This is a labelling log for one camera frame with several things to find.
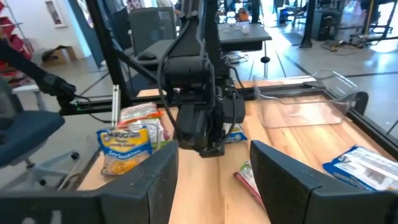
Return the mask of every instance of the black chair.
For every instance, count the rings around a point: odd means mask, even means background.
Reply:
[[[159,40],[177,37],[172,7],[133,9],[129,15],[134,56]]]

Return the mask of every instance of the office chair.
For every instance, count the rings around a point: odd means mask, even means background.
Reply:
[[[0,76],[0,168],[26,163],[26,171],[1,190],[9,190],[22,183],[32,189],[37,182],[46,185],[45,176],[62,179],[69,174],[67,170],[51,167],[64,159],[77,160],[77,152],[66,152],[41,164],[34,164],[29,159],[64,122],[58,113],[23,110],[18,97],[12,94],[8,83]]]
[[[172,7],[133,9],[129,15],[134,56],[159,40],[177,37]]]

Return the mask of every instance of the food packet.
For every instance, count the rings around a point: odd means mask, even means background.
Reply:
[[[224,123],[225,133],[228,133],[231,125],[232,124]],[[235,127],[232,130],[232,133],[229,135],[229,138],[226,140],[225,143],[238,142],[238,141],[243,141],[243,140],[248,140],[247,137],[243,133],[243,128],[240,124],[235,124]]]
[[[259,189],[257,188],[256,181],[254,180],[253,170],[250,161],[246,161],[241,167],[241,170],[234,173],[234,176],[244,185],[244,188],[255,199],[255,201],[259,205],[261,205],[262,208],[264,208]]]
[[[159,118],[161,116],[162,112],[157,110],[155,103],[144,103],[121,110],[119,125],[124,126],[140,119]]]
[[[103,175],[122,175],[152,154],[149,131],[145,126],[130,129],[103,129],[97,132],[104,152]]]
[[[335,178],[367,191],[398,190],[398,163],[361,146],[354,146],[323,168]]]
[[[170,135],[163,127],[160,119],[142,119],[130,125],[130,129],[136,129],[139,125],[144,125],[149,130],[149,138],[153,150],[160,149],[170,141]]]

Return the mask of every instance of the black desk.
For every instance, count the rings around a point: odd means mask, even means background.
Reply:
[[[240,30],[242,26],[249,26],[249,33],[244,34]],[[264,55],[267,55],[266,41],[272,40],[272,37],[264,30],[264,26],[261,24],[251,24],[249,22],[239,22],[236,24],[218,24],[218,33],[220,36],[221,49],[224,52],[230,52],[235,50],[255,51],[261,50],[262,44],[264,43]],[[140,63],[142,66],[150,71],[156,71],[159,60],[162,58],[164,52],[172,44],[174,40],[160,40],[145,51],[152,52],[156,55],[154,60],[138,60],[134,57],[133,60]],[[138,94],[141,90],[148,90],[151,88],[157,88],[156,83],[153,83],[142,75],[137,75],[136,71],[131,73],[131,79],[126,80],[128,86],[132,86],[134,92]]]

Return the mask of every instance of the cardboard box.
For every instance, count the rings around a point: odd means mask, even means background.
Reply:
[[[71,46],[62,47],[54,50],[43,60],[43,67],[52,67],[57,65],[66,65],[76,60],[75,51]]]

